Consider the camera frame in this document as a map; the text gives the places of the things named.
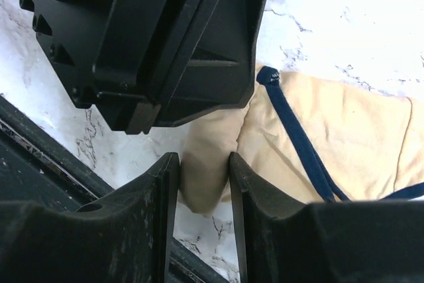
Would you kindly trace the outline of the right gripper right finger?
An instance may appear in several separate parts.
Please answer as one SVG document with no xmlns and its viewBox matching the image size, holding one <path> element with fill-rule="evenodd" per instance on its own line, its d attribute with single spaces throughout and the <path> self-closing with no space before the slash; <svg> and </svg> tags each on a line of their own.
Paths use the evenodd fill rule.
<svg viewBox="0 0 424 283">
<path fill-rule="evenodd" d="M 423 203 L 304 204 L 237 153 L 229 181 L 242 282 L 422 282 Z"/>
</svg>

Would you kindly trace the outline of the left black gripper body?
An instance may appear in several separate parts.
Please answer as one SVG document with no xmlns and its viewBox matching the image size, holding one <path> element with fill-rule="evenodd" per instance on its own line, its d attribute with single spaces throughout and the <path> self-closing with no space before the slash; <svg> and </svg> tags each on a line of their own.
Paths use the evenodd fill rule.
<svg viewBox="0 0 424 283">
<path fill-rule="evenodd" d="M 77 108 L 133 103 L 122 1 L 19 0 L 33 13 L 36 39 Z"/>
</svg>

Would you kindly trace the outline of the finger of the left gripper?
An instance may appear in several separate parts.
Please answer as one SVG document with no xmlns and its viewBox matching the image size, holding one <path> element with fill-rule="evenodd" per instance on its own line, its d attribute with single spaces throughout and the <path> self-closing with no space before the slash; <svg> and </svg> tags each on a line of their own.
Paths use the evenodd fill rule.
<svg viewBox="0 0 424 283">
<path fill-rule="evenodd" d="M 169 100 L 166 76 L 202 0 L 113 0 L 93 65 L 109 127 L 147 133 Z"/>
<path fill-rule="evenodd" d="M 218 0 L 204 18 L 209 1 L 201 1 L 172 63 L 157 127 L 178 127 L 218 109 L 242 109 L 252 96 L 266 0 Z"/>
</svg>

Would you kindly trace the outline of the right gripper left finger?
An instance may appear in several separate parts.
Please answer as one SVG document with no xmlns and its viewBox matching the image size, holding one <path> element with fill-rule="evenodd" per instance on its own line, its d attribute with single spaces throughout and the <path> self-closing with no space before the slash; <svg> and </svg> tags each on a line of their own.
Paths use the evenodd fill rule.
<svg viewBox="0 0 424 283">
<path fill-rule="evenodd" d="M 1 281 L 165 282 L 179 171 L 178 155 L 166 153 L 75 212 L 2 203 Z"/>
</svg>

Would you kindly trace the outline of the beige underwear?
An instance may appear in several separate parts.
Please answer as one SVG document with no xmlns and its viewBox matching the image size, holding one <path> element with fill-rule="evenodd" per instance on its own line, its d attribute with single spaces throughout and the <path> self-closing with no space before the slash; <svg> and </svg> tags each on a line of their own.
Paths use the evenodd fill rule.
<svg viewBox="0 0 424 283">
<path fill-rule="evenodd" d="M 233 152 L 303 203 L 421 198 L 423 104 L 259 66 L 246 107 L 190 125 L 180 191 L 194 213 L 229 200 Z"/>
</svg>

